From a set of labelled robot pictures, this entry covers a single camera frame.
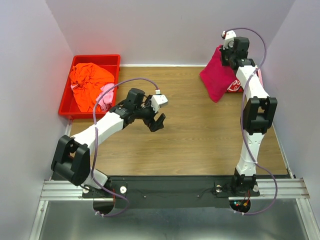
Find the magenta t shirt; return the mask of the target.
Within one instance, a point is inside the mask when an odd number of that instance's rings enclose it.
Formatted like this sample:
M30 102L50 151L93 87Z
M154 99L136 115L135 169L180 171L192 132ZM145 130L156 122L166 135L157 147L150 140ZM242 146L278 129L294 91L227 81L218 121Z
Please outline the magenta t shirt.
M227 92L230 85L237 81L234 71L229 66L223 66L222 53L219 45L208 64L200 72L199 76L203 82L210 99L217 103Z

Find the orange t shirt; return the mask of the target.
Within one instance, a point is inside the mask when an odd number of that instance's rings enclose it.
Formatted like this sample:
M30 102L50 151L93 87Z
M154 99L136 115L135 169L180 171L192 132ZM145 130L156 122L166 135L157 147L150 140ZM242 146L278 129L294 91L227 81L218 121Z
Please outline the orange t shirt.
M78 63L69 74L70 88L81 112L92 112L99 97L115 85L115 77L94 63Z

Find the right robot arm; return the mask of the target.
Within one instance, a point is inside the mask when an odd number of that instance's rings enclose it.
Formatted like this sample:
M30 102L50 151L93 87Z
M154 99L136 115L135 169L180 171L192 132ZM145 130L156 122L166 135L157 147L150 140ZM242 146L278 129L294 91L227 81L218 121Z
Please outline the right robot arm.
M233 30L222 34L220 48L222 65L230 67L243 89L240 126L243 144L239 162L230 182L235 195L257 191L258 155L262 140L272 126L278 101L265 91L258 76L259 67L248 57L250 41Z

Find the aluminium frame rail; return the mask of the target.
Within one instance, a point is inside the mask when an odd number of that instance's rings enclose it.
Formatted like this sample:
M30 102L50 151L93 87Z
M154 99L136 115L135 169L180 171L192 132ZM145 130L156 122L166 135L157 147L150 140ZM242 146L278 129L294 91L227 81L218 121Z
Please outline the aluminium frame rail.
M42 185L30 238L42 237L50 202L92 203L95 219L118 221L106 237L118 240L128 232L125 223L139 223L145 210L161 210L175 219L196 225L217 222L219 239L232 234L246 239L282 238L317 240L320 237L302 178L256 175L249 159L232 175L107 176L92 172L90 154L97 151L94 132L83 131L84 143L69 134L57 143L51 168L53 179Z

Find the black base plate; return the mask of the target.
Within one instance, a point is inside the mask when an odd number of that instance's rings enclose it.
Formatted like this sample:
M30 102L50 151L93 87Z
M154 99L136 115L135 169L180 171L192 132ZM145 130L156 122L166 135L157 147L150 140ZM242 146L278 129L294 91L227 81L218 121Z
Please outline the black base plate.
M102 189L90 188L84 199L110 200L115 208L165 209L165 208L229 208L230 200L242 200L260 195L259 189L245 194L232 193L231 175L187 176L111 176L106 186L115 193L126 187L124 197L113 197Z

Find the light pink t shirt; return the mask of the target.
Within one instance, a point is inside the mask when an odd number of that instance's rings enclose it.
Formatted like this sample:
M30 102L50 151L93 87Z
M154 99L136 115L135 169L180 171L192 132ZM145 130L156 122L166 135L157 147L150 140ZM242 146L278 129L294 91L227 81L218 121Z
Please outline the light pink t shirt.
M70 88L73 92L76 104L81 112L92 112L97 100L111 87L113 83L107 83L104 86L89 85L88 87L79 84L71 85ZM96 112L106 112L111 106L114 98L114 91L111 90L106 93L103 98L99 101L96 107Z

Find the folded red coca-cola t shirt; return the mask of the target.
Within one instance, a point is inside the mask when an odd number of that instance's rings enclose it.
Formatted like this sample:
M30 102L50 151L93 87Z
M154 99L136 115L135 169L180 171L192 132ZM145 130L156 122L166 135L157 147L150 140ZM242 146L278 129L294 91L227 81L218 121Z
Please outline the folded red coca-cola t shirt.
M242 88L241 82L238 79L234 80L226 90L226 93L242 93L242 92L243 92L243 88Z

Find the folded white t shirt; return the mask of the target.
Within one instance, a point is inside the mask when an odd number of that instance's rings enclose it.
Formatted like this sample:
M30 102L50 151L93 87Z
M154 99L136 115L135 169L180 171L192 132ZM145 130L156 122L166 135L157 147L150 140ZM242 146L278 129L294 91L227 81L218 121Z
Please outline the folded white t shirt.
M262 78L262 72L261 72L260 69L257 70L257 76L258 76L258 78L259 78L260 84L261 84L262 86L264 86L264 84L263 84L263 78Z

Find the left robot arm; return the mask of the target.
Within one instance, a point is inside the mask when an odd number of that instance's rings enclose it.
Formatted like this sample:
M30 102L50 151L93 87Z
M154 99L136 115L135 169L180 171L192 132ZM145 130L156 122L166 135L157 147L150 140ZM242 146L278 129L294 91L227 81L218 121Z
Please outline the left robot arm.
M100 120L73 136L63 135L57 142L51 170L75 186L90 186L100 197L111 193L109 178L95 169L98 146L113 134L123 130L135 120L142 120L151 132L164 128L165 114L155 116L169 103L167 97L156 90L154 95L132 88L126 99L112 107Z

